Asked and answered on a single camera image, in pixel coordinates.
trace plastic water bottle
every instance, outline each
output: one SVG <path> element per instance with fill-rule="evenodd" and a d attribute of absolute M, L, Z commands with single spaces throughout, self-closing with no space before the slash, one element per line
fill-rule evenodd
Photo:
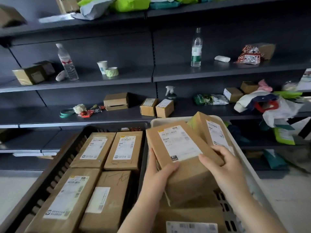
<path fill-rule="evenodd" d="M 56 43 L 56 46 L 58 48 L 58 57 L 67 72 L 69 80 L 74 81 L 79 79 L 79 76 L 76 72 L 75 66 L 71 61 L 68 51 L 63 47 L 63 44 L 61 43 Z"/>
<path fill-rule="evenodd" d="M 201 28 L 196 28 L 192 41 L 191 67 L 201 66 L 203 39 L 201 38 Z"/>

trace forearm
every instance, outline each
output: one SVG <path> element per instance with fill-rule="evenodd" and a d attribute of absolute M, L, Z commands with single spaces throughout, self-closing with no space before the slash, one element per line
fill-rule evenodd
<path fill-rule="evenodd" d="M 270 215 L 251 195 L 233 206 L 247 232 L 286 233 L 282 224 Z"/>
<path fill-rule="evenodd" d="M 138 199 L 123 221 L 118 233 L 149 233 L 157 214 L 158 204 Z"/>

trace white plastic crate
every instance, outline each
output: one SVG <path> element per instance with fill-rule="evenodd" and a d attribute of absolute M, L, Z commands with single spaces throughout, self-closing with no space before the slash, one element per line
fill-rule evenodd
<path fill-rule="evenodd" d="M 217 118 L 219 121 L 222 121 L 222 119 L 218 116 L 214 116 L 211 115 L 214 118 Z M 176 117 L 176 118 L 159 118 L 159 119 L 153 119 L 151 121 L 151 127 L 157 127 L 163 124 L 167 124 L 167 123 L 172 123 L 175 121 L 180 121 L 180 120 L 184 120 L 186 122 L 188 122 L 190 120 L 191 117 Z M 236 141 L 234 140 L 234 138 L 232 137 L 231 133 L 228 131 L 228 129 L 226 128 L 227 133 L 237 151 L 237 154 L 240 158 L 240 161 L 243 165 L 244 168 L 244 173 L 245 173 L 245 177 L 246 177 L 246 181 L 249 187 L 249 190 L 251 192 L 251 194 L 253 195 L 253 197 L 259 201 L 259 203 L 274 217 L 276 217 L 277 219 L 279 219 L 277 213 L 274 211 L 274 207 L 273 207 L 273 202 L 271 201 L 272 198 L 268 195 L 268 193 L 265 192 L 264 188 L 263 188 L 263 183 L 262 181 L 259 179 L 258 175 L 256 174 L 256 172 L 254 171 L 254 169 L 252 168 L 251 164 L 248 162 L 247 158 L 245 157 L 245 155 L 243 154 L 242 150 L 240 149 L 239 145 L 236 143 Z M 225 196 L 223 193 L 218 193 L 217 194 L 217 199 L 219 201 L 219 203 L 221 204 L 221 206 L 223 207 L 223 211 L 224 211 L 224 217 L 225 217 L 225 222 L 226 222 L 226 226 L 227 226 L 227 232 L 228 233 L 232 233 L 232 232 L 238 232 L 238 233 L 243 233 L 246 232 L 246 230 L 244 229 L 241 221 L 237 218 L 237 216 L 234 214 L 230 204 L 227 202 L 227 200 L 225 199 Z"/>

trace red candy wrapper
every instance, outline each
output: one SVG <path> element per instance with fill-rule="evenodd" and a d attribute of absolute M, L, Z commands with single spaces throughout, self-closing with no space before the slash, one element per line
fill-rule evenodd
<path fill-rule="evenodd" d="M 259 49 L 255 46 L 246 45 L 242 54 L 235 63 L 258 65 L 260 63 L 261 54 Z"/>

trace hand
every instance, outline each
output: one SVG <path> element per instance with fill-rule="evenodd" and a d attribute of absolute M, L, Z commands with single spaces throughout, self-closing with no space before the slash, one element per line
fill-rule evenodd
<path fill-rule="evenodd" d="M 142 191 L 139 194 L 138 200 L 142 200 L 144 203 L 158 205 L 164 193 L 168 177 L 176 171 L 178 167 L 179 162 L 175 162 L 173 164 L 167 164 L 158 172 L 155 153 L 151 148 L 149 150 L 149 161 L 142 184 Z"/>
<path fill-rule="evenodd" d="M 245 198 L 252 197 L 239 160 L 223 146 L 214 145 L 212 149 L 224 157 L 225 165 L 219 167 L 214 161 L 202 154 L 199 155 L 199 160 L 213 174 L 229 204 L 234 206 Z"/>

